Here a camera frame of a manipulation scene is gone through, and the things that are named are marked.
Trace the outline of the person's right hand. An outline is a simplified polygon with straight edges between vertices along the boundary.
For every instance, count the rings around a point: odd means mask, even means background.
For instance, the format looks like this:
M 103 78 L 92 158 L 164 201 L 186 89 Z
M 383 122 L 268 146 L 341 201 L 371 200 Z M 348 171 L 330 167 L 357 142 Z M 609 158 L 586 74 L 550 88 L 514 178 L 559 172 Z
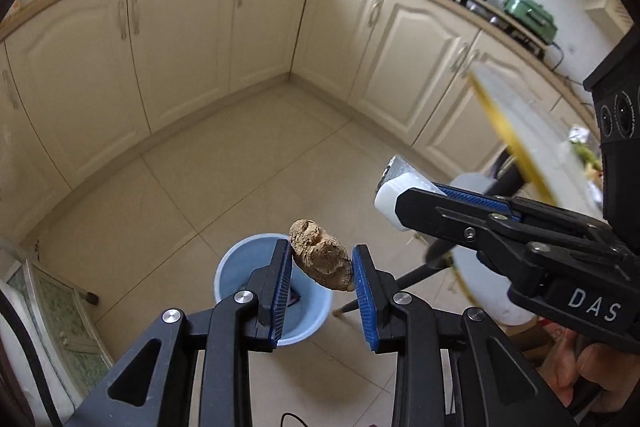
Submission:
M 540 373 L 564 405 L 574 395 L 579 377 L 602 388 L 592 410 L 597 413 L 617 412 L 623 408 L 639 381 L 639 357 L 630 353 L 591 343 L 580 355 L 575 353 L 578 335 L 555 323 L 544 325 L 554 346 L 541 366 Z

